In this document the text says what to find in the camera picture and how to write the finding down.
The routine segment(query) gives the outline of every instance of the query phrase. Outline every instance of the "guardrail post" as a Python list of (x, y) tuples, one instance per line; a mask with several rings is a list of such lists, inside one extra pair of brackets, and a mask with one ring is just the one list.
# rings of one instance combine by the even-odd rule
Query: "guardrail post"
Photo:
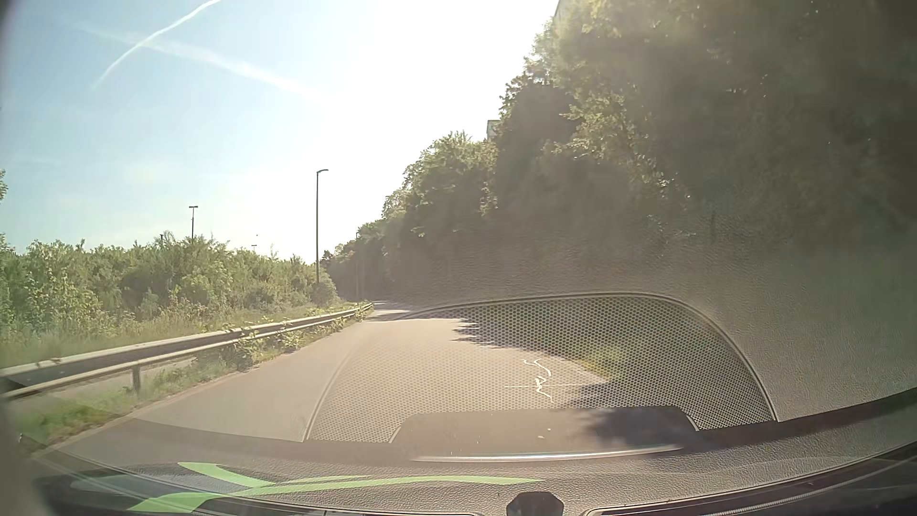
[(134, 394), (140, 394), (140, 366), (135, 365), (131, 367), (130, 375), (134, 384)]

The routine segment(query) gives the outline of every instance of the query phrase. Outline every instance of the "green sticker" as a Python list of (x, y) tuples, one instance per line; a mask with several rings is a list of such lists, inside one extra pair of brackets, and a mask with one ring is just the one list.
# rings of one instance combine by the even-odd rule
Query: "green sticker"
[(198, 469), (199, 473), (208, 475), (209, 477), (221, 478), (227, 480), (234, 484), (240, 486), (247, 486), (248, 484), (243, 484), (241, 482), (258, 483), (257, 486), (252, 486), (249, 489), (243, 489), (241, 491), (236, 491), (234, 493), (202, 493), (202, 492), (187, 492), (187, 493), (172, 493), (169, 495), (163, 495), (157, 498), (145, 499), (138, 503), (137, 505), (131, 507), (128, 510), (134, 510), (138, 512), (172, 512), (172, 513), (183, 513), (187, 514), (198, 507), (202, 503), (211, 500), (211, 499), (220, 499), (220, 498), (234, 498), (234, 497), (257, 497), (265, 495), (279, 495), (286, 493), (305, 493), (310, 491), (322, 491), (322, 490), (331, 490), (331, 489), (353, 489), (353, 488), (369, 488), (377, 486), (395, 486), (400, 484), (414, 484), (419, 482), (466, 482), (470, 484), (490, 484), (494, 486), (509, 486), (512, 484), (524, 484), (528, 482), (541, 482), (539, 478), (514, 478), (514, 477), (478, 477), (473, 475), (442, 475), (442, 476), (432, 476), (432, 477), (396, 477), (396, 478), (368, 478), (364, 480), (344, 480), (344, 481), (334, 481), (341, 478), (359, 478), (359, 476), (337, 476), (337, 477), (313, 477), (313, 478), (300, 478), (298, 480), (290, 480), (287, 482), (282, 482), (274, 484), (272, 482), (267, 482), (265, 480), (258, 480), (256, 478), (245, 477), (244, 475), (238, 475), (230, 471), (226, 471), (222, 467), (217, 465), (207, 464), (207, 463), (179, 463), (184, 467), (186, 465), (194, 465)]

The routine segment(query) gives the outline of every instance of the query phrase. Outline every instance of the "contrail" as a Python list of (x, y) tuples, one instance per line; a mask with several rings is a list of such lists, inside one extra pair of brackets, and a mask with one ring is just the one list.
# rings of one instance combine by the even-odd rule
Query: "contrail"
[(105, 71), (102, 73), (102, 75), (99, 75), (99, 78), (96, 79), (95, 82), (93, 83), (92, 88), (95, 89), (95, 88), (99, 87), (99, 84), (101, 84), (101, 83), (105, 80), (105, 78), (108, 76), (108, 74), (110, 74), (110, 73), (112, 72), (112, 70), (114, 70), (114, 69), (117, 67), (117, 65), (120, 64), (127, 56), (129, 56), (130, 54), (132, 54), (132, 53), (134, 52), (134, 50), (139, 49), (140, 47), (142, 47), (142, 46), (146, 45), (147, 43), (153, 41), (154, 39), (156, 39), (156, 38), (158, 38), (159, 36), (165, 34), (166, 32), (169, 32), (169, 31), (172, 30), (173, 28), (176, 28), (176, 27), (180, 26), (182, 23), (184, 23), (184, 22), (188, 21), (189, 19), (191, 19), (191, 18), (197, 16), (198, 13), (200, 13), (200, 12), (203, 11), (204, 9), (207, 9), (209, 6), (212, 6), (213, 4), (216, 4), (217, 2), (220, 2), (220, 0), (207, 0), (207, 1), (204, 2), (203, 4), (200, 4), (194, 11), (192, 11), (192, 12), (188, 13), (187, 15), (184, 15), (183, 17), (180, 17), (180, 18), (178, 18), (177, 20), (173, 21), (168, 27), (166, 27), (166, 28), (161, 28), (161, 29), (157, 30), (156, 32), (153, 32), (152, 34), (150, 34), (150, 35), (147, 36), (146, 38), (141, 39), (140, 41), (138, 41), (138, 43), (137, 43), (136, 45), (134, 45), (133, 47), (131, 47), (130, 49), (128, 49), (126, 52), (124, 52), (123, 54), (121, 54), (121, 57), (115, 59), (115, 62), (109, 64), (109, 65), (108, 65), (108, 68), (105, 68)]

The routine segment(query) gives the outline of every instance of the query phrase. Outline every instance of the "windshield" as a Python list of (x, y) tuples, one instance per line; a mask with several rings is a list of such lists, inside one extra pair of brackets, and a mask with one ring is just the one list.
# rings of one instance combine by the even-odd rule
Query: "windshield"
[(917, 442), (914, 15), (14, 2), (17, 468), (59, 513), (841, 503)]

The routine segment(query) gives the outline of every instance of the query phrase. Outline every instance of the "hexagonal mesh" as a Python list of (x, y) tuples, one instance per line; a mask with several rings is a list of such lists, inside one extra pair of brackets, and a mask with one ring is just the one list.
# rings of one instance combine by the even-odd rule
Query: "hexagonal mesh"
[(702, 430), (773, 419), (733, 346), (663, 298), (501, 302), (394, 324), (351, 358), (310, 439), (385, 442), (413, 414), (468, 410), (676, 406)]

